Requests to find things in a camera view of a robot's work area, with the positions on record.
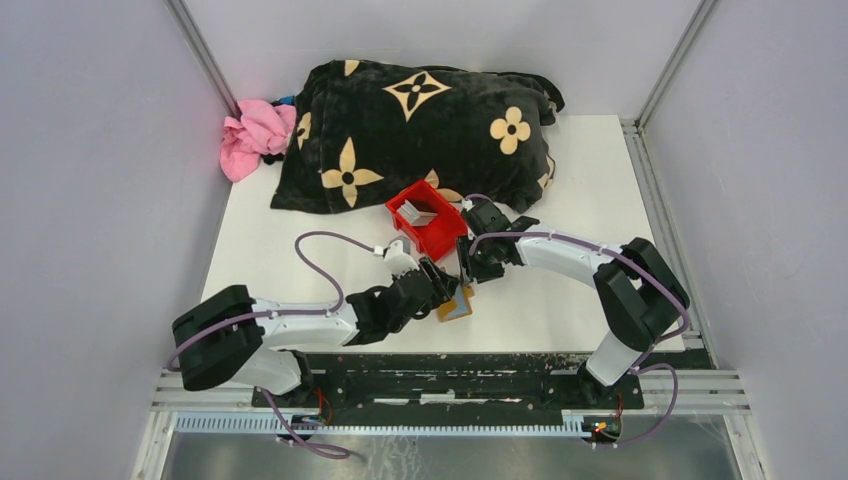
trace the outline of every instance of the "pink cloth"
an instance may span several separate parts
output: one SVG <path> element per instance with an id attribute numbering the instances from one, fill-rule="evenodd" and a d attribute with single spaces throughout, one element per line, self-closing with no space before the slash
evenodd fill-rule
<path id="1" fill-rule="evenodd" d="M 259 168 L 260 155 L 284 153 L 294 131 L 295 108 L 272 107 L 264 100 L 242 100 L 241 121 L 224 119 L 221 170 L 233 183 Z"/>

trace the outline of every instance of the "metal frame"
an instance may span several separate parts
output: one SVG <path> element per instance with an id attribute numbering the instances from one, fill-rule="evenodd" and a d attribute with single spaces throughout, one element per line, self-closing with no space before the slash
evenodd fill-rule
<path id="1" fill-rule="evenodd" d="M 218 99 L 227 109 L 227 114 L 231 117 L 238 117 L 239 108 L 233 92 L 230 90 L 224 74 L 221 73 L 218 63 L 215 62 L 215 57 L 212 56 L 209 46 L 206 45 L 203 35 L 200 34 L 200 29 L 197 28 L 197 24 L 194 22 L 185 2 L 183 0 L 165 0 L 165 5 L 168 6 L 168 10 L 171 11 L 171 15 L 173 15 L 174 21 L 177 22 L 177 26 L 183 33 L 183 37 L 185 37 L 194 56 L 197 57 L 197 61 L 206 73 L 209 83 L 215 88 Z"/>
<path id="2" fill-rule="evenodd" d="M 198 59 L 201 67 L 209 78 L 210 83 L 224 105 L 227 113 L 237 116 L 238 106 L 230 91 L 229 85 L 221 73 L 203 36 L 194 22 L 183 0 L 165 0 L 166 5 L 185 36 L 189 46 Z M 623 121 L 622 131 L 633 162 L 636 178 L 648 212 L 651 229 L 654 232 L 657 248 L 669 259 L 672 268 L 684 288 L 692 295 L 692 328 L 684 334 L 684 345 L 687 349 L 705 348 L 710 354 L 713 364 L 718 364 L 710 346 L 707 325 L 699 308 L 692 283 L 686 274 L 685 261 L 679 248 L 679 240 L 672 218 L 663 201 L 660 182 L 651 164 L 651 159 L 645 149 L 643 132 L 645 125 L 662 99 L 670 81 L 674 78 L 682 60 L 689 51 L 694 39 L 703 24 L 709 18 L 717 0 L 702 0 L 689 22 L 683 36 L 665 65 L 662 74 L 657 79 L 653 90 L 635 120 Z M 723 415 L 730 434 L 731 446 L 736 456 L 737 464 L 743 480 L 761 480 L 768 478 L 759 460 L 755 436 L 754 419 L 738 375 L 729 370 L 678 370 L 680 392 L 674 415 Z M 651 372 L 640 378 L 643 388 L 645 408 L 641 410 L 625 410 L 625 415 L 657 415 L 665 411 L 671 396 L 671 380 L 661 372 Z M 133 479 L 153 480 L 162 477 L 165 461 L 170 449 L 173 434 L 187 425 L 188 418 L 206 416 L 204 418 L 218 419 L 218 423 L 210 423 L 212 427 L 223 428 L 229 419 L 247 418 L 248 422 L 238 423 L 241 433 L 253 429 L 255 433 L 265 432 L 261 420 L 268 418 L 270 410 L 256 408 L 251 405 L 253 390 L 238 384 L 224 384 L 219 388 L 205 392 L 186 392 L 182 388 L 178 376 L 163 372 L 154 397 L 148 417 L 142 445 L 139 449 L 136 465 L 132 470 Z M 316 409 L 297 408 L 282 409 L 286 416 L 296 414 L 315 414 Z M 563 410 L 564 425 L 573 422 L 582 415 L 605 415 L 608 411 L 577 411 Z M 522 427 L 515 427 L 516 433 Z M 382 431 L 379 428 L 336 427 L 333 433 L 348 431 L 350 434 L 398 434 L 393 431 Z M 417 430 L 417 434 L 436 434 L 433 431 Z M 479 432 L 490 435 L 492 432 Z"/>
<path id="3" fill-rule="evenodd" d="M 706 348 L 713 365 L 718 365 L 718 358 L 712 349 L 713 342 L 709 329 L 704 322 L 704 316 L 698 302 L 697 291 L 693 288 L 687 273 L 688 269 L 680 248 L 677 229 L 674 227 L 671 213 L 663 200 L 664 195 L 660 187 L 660 180 L 654 170 L 648 150 L 645 148 L 641 129 L 638 128 L 635 120 L 622 120 L 621 129 L 624 133 L 627 150 L 630 152 L 630 160 L 633 163 L 633 172 L 636 174 L 636 182 L 639 184 L 639 191 L 642 194 L 642 202 L 645 204 L 645 211 L 648 213 L 648 223 L 654 234 L 654 243 L 663 257 L 668 260 L 671 269 L 674 270 L 678 280 L 692 300 L 689 309 L 692 325 L 690 331 L 683 334 L 683 344 L 687 349 Z"/>
<path id="4" fill-rule="evenodd" d="M 669 82 L 671 82 L 672 78 L 674 78 L 674 75 L 677 73 L 680 63 L 686 57 L 686 54 L 689 52 L 689 47 L 692 46 L 692 43 L 701 31 L 701 27 L 704 26 L 704 23 L 713 12 L 713 8 L 716 3 L 718 3 L 718 0 L 701 0 L 701 3 L 698 4 L 698 8 L 695 9 L 692 19 L 689 20 L 689 25 L 687 25 L 686 30 L 683 31 L 683 36 L 680 37 L 680 40 L 677 42 L 677 46 L 674 47 L 674 51 L 668 59 L 668 62 L 665 64 L 660 77 L 657 79 L 657 83 L 654 84 L 654 88 L 645 100 L 645 105 L 642 107 L 642 110 L 639 112 L 639 117 L 636 119 L 637 126 L 644 128 L 645 125 L 648 124 L 648 121 L 650 121 L 651 115 L 653 115 L 657 108 L 657 104 L 659 104 L 659 101 L 665 94 Z"/>
<path id="5" fill-rule="evenodd" d="M 767 478 L 752 439 L 753 419 L 739 375 L 731 370 L 679 370 L 680 390 L 673 415 L 722 415 L 743 480 Z M 672 382 L 663 372 L 640 376 L 645 408 L 625 410 L 624 415 L 661 415 L 668 407 Z M 182 389 L 178 374 L 163 371 L 145 429 L 142 446 L 132 471 L 133 479 L 160 479 L 173 434 L 179 431 L 208 433 L 268 434 L 279 431 L 270 417 L 270 409 L 251 405 L 253 389 L 226 383 L 204 392 Z M 292 415 L 317 413 L 314 408 L 281 409 Z M 563 427 L 498 427 L 498 428 L 406 428 L 397 427 L 333 427 L 326 432 L 348 435 L 478 435 L 478 436 L 579 436 L 574 425 L 583 416 L 608 415 L 612 411 L 563 410 Z"/>

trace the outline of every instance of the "cable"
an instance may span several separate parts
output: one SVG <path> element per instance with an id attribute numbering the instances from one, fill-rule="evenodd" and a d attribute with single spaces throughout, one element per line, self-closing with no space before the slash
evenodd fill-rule
<path id="1" fill-rule="evenodd" d="M 271 395 L 271 392 L 265 390 L 264 388 L 261 388 L 260 390 L 262 390 L 262 395 L 265 397 L 265 400 L 268 402 L 268 405 L 271 406 L 271 410 L 274 411 L 274 415 L 277 416 L 277 420 L 280 421 L 280 423 L 283 425 L 283 428 L 286 429 L 286 432 L 288 432 L 289 436 L 292 437 L 292 439 L 298 446 L 309 450 L 315 455 L 324 458 L 329 458 L 331 460 L 344 460 L 351 456 L 353 452 L 344 447 L 339 447 L 338 445 L 329 445 L 326 443 L 308 443 L 306 440 L 300 438 L 300 435 L 298 435 L 297 432 L 294 431 L 291 425 L 289 425 L 289 422 L 286 421 L 286 417 L 284 417 L 283 413 L 280 412 L 280 409 L 277 408 L 277 404 L 274 403 L 274 397 L 273 395 Z"/>
<path id="2" fill-rule="evenodd" d="M 676 330 L 674 330 L 670 333 L 667 333 L 665 335 L 662 335 L 659 339 L 657 339 L 657 341 L 656 341 L 656 343 L 654 343 L 654 345 L 656 345 L 660 342 L 663 342 L 665 340 L 668 340 L 669 338 L 673 338 L 677 335 L 682 334 L 683 332 L 685 332 L 686 330 L 689 329 L 689 325 L 691 325 L 691 323 L 692 323 L 692 320 L 689 318 L 689 313 L 686 311 L 686 308 L 683 307 L 683 304 L 680 303 L 680 300 L 678 300 L 677 297 L 674 296 L 674 294 L 672 294 L 667 288 L 665 288 L 665 286 L 662 283 L 660 283 L 659 280 L 654 278 L 653 275 L 649 274 L 642 267 L 637 265 L 636 262 L 634 262 L 633 260 L 630 260 L 629 258 L 625 257 L 624 255 L 622 255 L 618 252 L 614 252 L 612 250 L 601 247 L 599 245 L 595 245 L 594 243 L 587 242 L 587 241 L 581 240 L 579 238 L 574 238 L 574 237 L 571 237 L 571 236 L 563 234 L 563 233 L 546 233 L 546 232 L 494 232 L 494 233 L 484 233 L 483 235 L 480 235 L 480 236 L 478 236 L 477 238 L 474 239 L 474 241 L 471 243 L 471 247 L 468 249 L 468 254 L 474 255 L 474 252 L 477 251 L 477 245 L 480 243 L 481 240 L 484 240 L 486 238 L 510 238 L 510 237 L 513 237 L 513 238 L 514 237 L 531 237 L 531 238 L 549 238 L 550 237 L 550 238 L 555 238 L 557 240 L 561 240 L 561 241 L 564 241 L 564 242 L 568 242 L 568 243 L 572 243 L 574 245 L 581 246 L 581 247 L 589 249 L 593 252 L 599 252 L 599 253 L 602 253 L 604 255 L 609 255 L 610 257 L 620 261 L 621 263 L 623 263 L 623 264 L 627 265 L 628 267 L 630 267 L 631 269 L 633 269 L 633 271 L 638 273 L 639 276 L 642 277 L 642 279 L 646 280 L 654 288 L 656 288 L 657 291 L 659 291 L 660 294 L 662 294 L 662 296 L 665 297 L 666 300 L 668 300 L 674 306 L 675 309 L 677 309 L 677 311 L 680 313 L 680 316 L 683 318 L 683 324 L 678 329 L 676 329 Z M 659 431 L 659 429 L 662 428 L 662 426 L 665 425 L 665 423 L 668 421 L 668 418 L 671 416 L 671 412 L 674 410 L 674 405 L 677 403 L 677 394 L 679 392 L 677 372 L 674 370 L 674 368 L 671 365 L 669 365 L 667 363 L 657 363 L 657 364 L 651 365 L 649 367 L 639 369 L 639 365 L 645 360 L 645 358 L 648 357 L 648 355 L 651 353 L 652 350 L 653 350 L 653 346 L 651 348 L 649 348 L 647 351 L 645 351 L 635 362 L 633 362 L 633 366 L 630 367 L 630 368 L 631 368 L 631 371 L 633 371 L 636 375 L 641 375 L 643 373 L 647 373 L 647 372 L 657 370 L 657 369 L 660 369 L 660 368 L 666 369 L 671 373 L 671 378 L 672 378 L 673 383 L 674 383 L 674 389 L 673 389 L 672 394 L 671 394 L 671 402 L 669 402 L 668 410 L 666 410 L 665 415 L 663 415 L 662 418 L 660 418 L 659 422 L 657 422 L 656 425 L 654 425 L 650 430 L 648 430 L 647 432 L 645 432 L 641 435 L 638 435 L 636 437 L 633 437 L 633 438 L 630 438 L 630 439 L 627 439 L 627 440 L 624 440 L 624 441 L 616 442 L 615 444 L 612 444 L 612 445 L 604 445 L 604 444 L 594 444 L 594 445 L 599 445 L 599 446 L 602 446 L 602 447 L 609 447 L 609 448 L 618 448 L 618 447 L 622 447 L 622 446 L 626 446 L 626 445 L 632 445 L 632 444 L 635 444 L 635 443 L 643 442 L 643 441 L 651 438 L 652 436 L 656 435 L 656 433 Z"/>
<path id="3" fill-rule="evenodd" d="M 346 235 L 342 235 L 342 234 L 336 233 L 336 232 L 327 232 L 327 231 L 324 231 L 324 230 L 316 230 L 316 231 L 313 231 L 313 232 L 306 232 L 303 235 L 297 237 L 297 239 L 294 241 L 294 251 L 297 253 L 297 256 L 300 257 L 300 259 L 303 260 L 303 263 L 305 263 L 309 268 L 311 268 L 312 270 L 315 270 L 319 275 L 321 275 L 322 277 L 329 280 L 330 283 L 333 285 L 333 288 L 336 290 L 336 293 L 338 293 L 338 296 L 339 296 L 338 300 L 336 301 L 335 305 L 333 305 L 332 307 L 329 308 L 330 312 L 335 312 L 338 309 L 340 309 L 342 307 L 342 305 L 344 305 L 344 291 L 342 290 L 341 285 L 339 285 L 339 282 L 337 282 L 336 279 L 332 277 L 332 275 L 327 273 L 326 270 L 324 270 L 323 268 L 319 267 L 318 265 L 313 263 L 311 260 L 306 258 L 306 255 L 304 255 L 303 252 L 300 250 L 300 242 L 302 242 L 303 240 L 305 240 L 309 237 L 315 237 L 315 236 L 325 236 L 325 237 L 338 238 L 340 240 L 344 240 L 348 243 L 356 245 L 359 248 L 362 248 L 364 250 L 368 250 L 369 252 L 374 251 L 374 249 L 372 247 L 369 247 L 368 245 L 365 245 L 364 243 L 362 243 L 358 240 L 354 240 L 354 239 L 352 239 L 352 238 L 350 238 Z M 268 311 L 265 311 L 265 312 L 249 312 L 249 313 L 243 313 L 241 315 L 238 315 L 238 316 L 235 316 L 235 317 L 232 317 L 232 318 L 228 318 L 226 320 L 223 320 L 223 321 L 218 322 L 214 325 L 211 325 L 209 327 L 204 328 L 203 330 L 197 332 L 196 334 L 189 337 L 186 341 L 181 343 L 176 349 L 174 349 L 174 351 L 171 353 L 171 356 L 168 357 L 168 360 L 165 362 L 165 368 L 168 369 L 171 372 L 179 372 L 180 369 L 178 367 L 174 366 L 174 362 L 177 361 L 177 358 L 179 358 L 180 355 L 182 355 L 186 350 L 188 350 L 189 348 L 194 346 L 197 342 L 208 337 L 209 335 L 211 335 L 215 332 L 218 332 L 220 330 L 223 330 L 225 328 L 229 328 L 229 327 L 231 327 L 231 326 L 233 326 L 237 323 L 246 322 L 248 320 L 255 320 L 257 318 L 271 317 L 272 315 L 324 315 L 326 313 L 327 313 L 326 310 L 284 309 L 284 310 L 268 310 Z"/>
<path id="4" fill-rule="evenodd" d="M 315 263 L 310 261 L 308 258 L 306 258 L 306 255 L 304 255 L 303 252 L 300 249 L 300 242 L 301 241 L 303 241 L 304 239 L 307 239 L 309 237 L 314 237 L 314 236 L 325 236 L 325 237 L 338 238 L 340 240 L 344 240 L 348 243 L 356 245 L 357 247 L 362 248 L 363 250 L 374 251 L 374 249 L 372 247 L 369 247 L 368 245 L 365 245 L 364 243 L 362 243 L 358 240 L 354 240 L 353 238 L 350 238 L 346 235 L 342 235 L 342 234 L 336 233 L 336 232 L 328 232 L 328 231 L 324 231 L 324 230 L 316 230 L 316 231 L 312 231 L 312 232 L 306 232 L 303 235 L 297 237 L 297 239 L 294 241 L 294 250 L 297 253 L 297 256 L 300 257 L 300 259 L 303 261 L 303 263 L 305 263 L 307 266 L 309 266 L 310 268 L 312 268 L 313 270 L 318 272 L 318 274 L 320 274 L 322 277 L 329 280 L 330 283 L 333 285 L 333 288 L 338 293 L 338 295 L 339 295 L 338 300 L 336 301 L 335 305 L 333 305 L 332 307 L 329 308 L 330 312 L 335 312 L 335 311 L 339 310 L 342 307 L 342 305 L 344 305 L 344 291 L 342 290 L 341 285 L 339 285 L 339 282 L 337 282 L 336 279 L 332 277 L 332 275 L 330 275 L 324 269 L 322 269 L 321 267 L 319 267 L 318 265 L 316 265 Z M 248 320 L 254 320 L 254 319 L 257 319 L 257 318 L 270 317 L 273 314 L 276 314 L 276 315 L 324 315 L 324 314 L 326 314 L 326 310 L 307 310 L 307 309 L 268 310 L 268 311 L 265 311 L 265 312 L 250 312 L 250 313 L 245 313 L 245 314 L 238 315 L 238 316 L 235 316 L 235 317 L 232 317 L 232 318 L 228 318 L 228 319 L 223 320 L 221 322 L 218 322 L 218 323 L 216 323 L 212 326 L 204 328 L 200 332 L 192 335 L 186 341 L 181 343 L 177 348 L 174 349 L 174 351 L 171 353 L 171 356 L 168 357 L 168 360 L 165 362 L 165 368 L 172 371 L 172 372 L 178 372 L 179 368 L 174 366 L 174 362 L 179 358 L 179 356 L 182 353 L 184 353 L 186 350 L 191 348 L 193 345 L 195 345 L 197 342 L 203 340 L 204 338 L 208 337 L 209 335 L 211 335 L 215 332 L 218 332 L 220 330 L 223 330 L 225 328 L 231 327 L 231 326 L 233 326 L 237 323 L 240 323 L 240 322 L 245 322 L 245 321 L 248 321 Z M 283 427 L 286 429 L 286 431 L 289 433 L 289 435 L 292 437 L 292 439 L 296 442 L 297 445 L 302 446 L 302 447 L 306 448 L 307 450 L 309 450 L 310 452 L 312 452 L 316 455 L 319 455 L 321 457 L 324 457 L 324 458 L 329 458 L 329 459 L 333 459 L 333 460 L 344 460 L 344 459 L 350 457 L 352 452 L 350 450 L 346 449 L 346 448 L 339 447 L 339 446 L 336 446 L 336 445 L 322 444 L 322 443 L 310 444 L 310 443 L 307 443 L 306 440 L 300 438 L 300 436 L 292 429 L 291 425 L 289 425 L 289 423 L 286 421 L 285 417 L 283 417 L 283 414 L 280 412 L 280 409 L 277 408 L 277 405 L 274 403 L 274 397 L 271 395 L 271 392 L 269 392 L 268 390 L 266 390 L 264 388 L 262 388 L 260 390 L 262 391 L 262 394 L 265 396 L 265 400 L 267 400 L 268 405 L 271 407 L 271 410 L 274 411 L 274 414 L 280 420 L 280 423 L 283 425 Z M 330 409 L 331 409 L 330 410 L 330 419 L 332 419 L 332 405 L 330 405 Z M 327 453 L 327 451 L 338 452 L 338 453 L 335 453 L 335 454 L 334 453 Z"/>
<path id="5" fill-rule="evenodd" d="M 662 428 L 662 426 L 665 425 L 665 423 L 668 421 L 669 417 L 671 417 L 671 412 L 674 410 L 674 405 L 677 404 L 677 395 L 680 392 L 680 385 L 679 385 L 679 382 L 677 380 L 677 372 L 674 370 L 674 368 L 671 365 L 669 365 L 667 363 L 656 363 L 654 365 L 651 365 L 651 366 L 648 366 L 648 367 L 645 367 L 645 368 L 642 368 L 642 369 L 636 371 L 636 375 L 642 375 L 643 373 L 648 373 L 648 372 L 651 372 L 651 371 L 654 371 L 654 370 L 659 370 L 659 369 L 665 369 L 665 370 L 668 370 L 669 373 L 671 373 L 671 381 L 672 381 L 672 384 L 674 385 L 673 388 L 672 388 L 672 391 L 671 391 L 671 401 L 668 403 L 668 409 L 665 411 L 665 414 L 662 416 L 662 418 L 660 418 L 660 420 L 656 423 L 656 425 L 651 427 L 650 430 L 648 430 L 647 432 L 645 432 L 641 435 L 637 435 L 633 438 L 628 438 L 627 440 L 622 440 L 622 441 L 616 442 L 613 445 L 605 445 L 605 444 L 599 443 L 599 444 L 595 444 L 595 446 L 603 447 L 603 448 L 619 448 L 619 447 L 626 447 L 627 445 L 633 445 L 633 444 L 636 444 L 636 443 L 641 443 L 641 442 L 644 442 L 645 440 L 648 440 L 649 438 L 653 437 L 654 435 L 656 435 L 657 432 L 659 432 L 659 430 Z"/>
<path id="6" fill-rule="evenodd" d="M 466 195 L 464 200 L 473 200 L 475 198 L 479 198 L 481 200 L 488 200 L 492 203 L 495 203 L 491 198 L 483 195 L 482 193 L 472 193 L 472 194 Z"/>
<path id="7" fill-rule="evenodd" d="M 333 278 L 332 275 L 327 273 L 326 270 L 324 270 L 323 268 L 319 267 L 318 265 L 312 263 L 312 260 L 309 260 L 308 258 L 306 258 L 306 255 L 303 254 L 303 251 L 300 250 L 300 242 L 302 242 L 303 240 L 305 240 L 309 237 L 316 237 L 316 236 L 338 238 L 338 239 L 344 240 L 344 241 L 346 241 L 350 244 L 356 245 L 357 247 L 359 247 L 363 250 L 368 250 L 369 252 L 373 252 L 374 247 L 369 247 L 368 245 L 365 245 L 364 243 L 360 242 L 359 240 L 354 240 L 354 239 L 348 237 L 347 235 L 342 235 L 341 233 L 336 233 L 336 232 L 328 232 L 326 230 L 315 230 L 315 231 L 312 231 L 312 232 L 306 232 L 303 235 L 297 237 L 297 240 L 294 241 L 294 251 L 295 251 L 295 253 L 297 253 L 297 256 L 300 257 L 300 259 L 303 261 L 303 263 L 305 263 L 307 266 L 309 266 L 309 268 L 311 268 L 312 270 L 315 270 L 319 275 L 326 278 L 330 282 L 330 284 L 333 285 L 333 288 L 336 289 L 336 293 L 339 294 L 339 299 L 336 301 L 336 304 L 333 305 L 332 307 L 330 307 L 330 312 L 335 312 L 336 310 L 342 308 L 342 305 L 344 305 L 344 290 L 342 290 L 342 286 L 339 285 L 339 282 L 337 282 L 336 279 Z"/>
<path id="8" fill-rule="evenodd" d="M 555 238 L 555 239 L 561 240 L 563 242 L 568 242 L 568 243 L 571 243 L 571 244 L 574 244 L 574 245 L 581 246 L 581 247 L 586 248 L 588 250 L 591 250 L 593 252 L 598 252 L 598 253 L 601 253 L 601 254 L 604 254 L 604 255 L 608 255 L 608 256 L 618 260 L 619 262 L 627 265 L 633 271 L 635 271 L 637 274 L 639 274 L 639 276 L 642 277 L 643 280 L 646 280 L 648 283 L 651 284 L 651 286 L 656 288 L 657 291 L 659 291 L 660 294 L 662 294 L 662 296 L 665 297 L 665 299 L 668 300 L 672 304 L 672 306 L 674 306 L 674 308 L 677 310 L 677 312 L 680 313 L 680 317 L 683 319 L 683 324 L 680 325 L 680 328 L 678 328 L 677 330 L 674 330 L 670 333 L 667 333 L 665 335 L 662 335 L 659 339 L 657 339 L 657 341 L 654 343 L 654 345 L 656 345 L 660 342 L 664 342 L 664 341 L 668 340 L 669 338 L 676 337 L 676 336 L 682 334 L 683 332 L 685 332 L 686 330 L 689 330 L 689 325 L 692 324 L 692 319 L 689 318 L 689 313 L 686 311 L 686 308 L 683 307 L 683 304 L 680 303 L 680 300 L 678 300 L 677 297 L 675 297 L 673 293 L 671 293 L 667 288 L 665 288 L 665 286 L 662 283 L 660 283 L 659 280 L 654 278 L 653 275 L 646 272 L 642 267 L 637 265 L 636 262 L 634 262 L 633 260 L 630 260 L 629 258 L 625 257 L 624 255 L 622 255 L 618 252 L 614 252 L 614 251 L 612 251 L 608 248 L 604 248 L 604 247 L 601 247 L 599 245 L 595 245 L 592 242 L 587 242 L 586 240 L 581 240 L 579 238 L 575 238 L 575 237 L 566 235 L 564 233 L 559 233 L 559 232 L 551 232 L 551 233 L 548 233 L 548 232 L 493 232 L 493 233 L 484 233 L 483 235 L 480 235 L 477 238 L 475 238 L 474 241 L 471 242 L 471 248 L 468 249 L 468 254 L 474 255 L 474 252 L 477 251 L 477 244 L 479 244 L 481 240 L 485 240 L 487 238 L 517 238 L 517 237 Z M 639 364 L 641 364 L 645 360 L 645 358 L 648 357 L 648 355 L 651 353 L 652 350 L 653 350 L 653 346 L 651 348 L 649 348 L 646 352 L 644 352 L 635 362 L 633 362 L 633 366 L 638 366 Z"/>

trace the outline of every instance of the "metal floor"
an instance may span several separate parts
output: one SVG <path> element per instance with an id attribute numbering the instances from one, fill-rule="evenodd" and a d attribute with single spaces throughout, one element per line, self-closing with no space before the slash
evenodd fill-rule
<path id="1" fill-rule="evenodd" d="M 654 417 L 625 418 L 624 436 Z M 672 417 L 662 435 L 615 451 L 574 438 L 322 436 L 360 457 L 320 458 L 270 435 L 174 435 L 162 478 L 225 480 L 649 479 L 741 478 L 720 416 Z"/>

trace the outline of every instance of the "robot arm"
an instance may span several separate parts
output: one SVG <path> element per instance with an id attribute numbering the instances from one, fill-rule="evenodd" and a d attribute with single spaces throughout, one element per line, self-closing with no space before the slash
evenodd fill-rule
<path id="1" fill-rule="evenodd" d="M 178 346 L 227 319 L 246 321 L 202 335 L 179 355 L 183 386 L 197 391 L 227 381 L 288 395 L 293 402 L 312 389 L 306 356 L 299 345 L 365 345 L 400 332 L 412 318 L 424 318 L 447 302 L 459 279 L 423 257 L 409 255 L 407 239 L 393 240 L 382 252 L 392 284 L 348 295 L 333 303 L 286 304 L 252 298 L 244 285 L 231 285 L 172 325 Z"/>
<path id="2" fill-rule="evenodd" d="M 648 282 L 634 285 L 640 276 L 610 254 L 625 257 L 656 278 L 678 301 L 689 307 L 689 297 L 647 240 L 635 238 L 626 245 L 585 240 L 520 217 L 515 222 L 484 200 L 466 204 L 462 212 L 476 236 L 491 234 L 479 243 L 474 255 L 469 237 L 457 242 L 465 281 L 485 282 L 504 274 L 504 264 L 544 268 L 574 278 L 598 292 L 610 332 L 578 375 L 584 378 L 584 393 L 590 399 L 604 392 L 626 374 L 634 362 L 650 350 L 674 324 L 677 309 Z M 498 234 L 509 236 L 497 237 Z"/>
<path id="3" fill-rule="evenodd" d="M 416 262 L 409 255 L 408 240 L 398 238 L 382 255 L 392 284 L 348 295 L 339 308 L 330 303 L 270 302 L 251 298 L 243 285 L 227 287 L 172 326 L 184 387 L 204 390 L 235 381 L 265 388 L 296 404 L 309 394 L 313 382 L 306 356 L 291 347 L 382 341 L 400 332 L 410 319 L 424 318 L 449 301 L 461 284 L 500 278 L 504 265 L 512 264 L 551 270 L 597 290 L 610 333 L 578 370 L 580 388 L 592 402 L 605 397 L 680 316 L 650 282 L 635 284 L 643 279 L 627 263 L 655 278 L 684 308 L 689 306 L 682 286 L 647 240 L 601 244 L 565 235 L 529 217 L 510 222 L 488 200 L 466 204 L 462 216 L 474 236 L 497 238 L 478 239 L 473 255 L 469 236 L 457 240 L 460 278 L 442 272 L 427 257 Z M 240 323 L 215 327 L 240 316 L 244 320 Z"/>

